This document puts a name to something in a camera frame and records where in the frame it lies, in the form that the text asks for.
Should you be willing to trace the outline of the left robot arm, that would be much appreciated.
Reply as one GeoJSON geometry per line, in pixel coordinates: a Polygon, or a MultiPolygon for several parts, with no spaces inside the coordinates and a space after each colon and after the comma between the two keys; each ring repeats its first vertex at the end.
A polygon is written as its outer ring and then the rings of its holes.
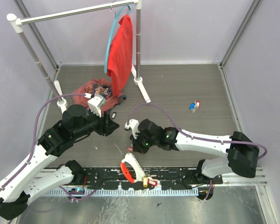
{"type": "Polygon", "coordinates": [[[109,136],[118,128],[119,124],[109,114],[100,117],[82,105],[71,105],[62,114],[62,119],[39,138],[33,151],[0,181],[0,217],[12,220],[51,189],[68,183],[81,184],[85,170],[76,160],[66,162],[47,177],[37,181],[34,177],[92,132],[109,136]]]}

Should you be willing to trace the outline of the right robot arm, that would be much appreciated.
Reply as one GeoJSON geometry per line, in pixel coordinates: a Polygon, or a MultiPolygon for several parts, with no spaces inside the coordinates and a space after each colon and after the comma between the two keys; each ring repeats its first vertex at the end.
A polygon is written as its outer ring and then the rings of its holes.
{"type": "Polygon", "coordinates": [[[157,146],[165,151],[214,155],[214,159],[200,160],[196,167],[195,177],[201,184],[231,172],[245,178],[256,176],[259,147],[242,132],[234,131],[231,136],[198,134],[176,127],[162,128],[148,119],[141,122],[131,119],[125,129],[132,133],[130,139],[135,152],[145,154],[150,147],[157,146]]]}

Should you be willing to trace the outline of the red handled keyring with keys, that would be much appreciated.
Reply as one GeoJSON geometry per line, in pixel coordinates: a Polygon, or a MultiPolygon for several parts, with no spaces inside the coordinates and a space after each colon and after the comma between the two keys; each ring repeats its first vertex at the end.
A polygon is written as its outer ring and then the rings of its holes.
{"type": "Polygon", "coordinates": [[[156,187],[158,185],[158,181],[156,179],[152,178],[150,175],[144,172],[143,168],[140,166],[140,164],[138,163],[138,161],[136,160],[133,154],[132,147],[127,148],[127,153],[125,154],[124,158],[120,162],[120,168],[124,177],[130,183],[134,184],[137,182],[142,182],[144,188],[147,188],[148,186],[156,187]],[[133,169],[135,173],[135,177],[132,176],[126,164],[133,169]]]}

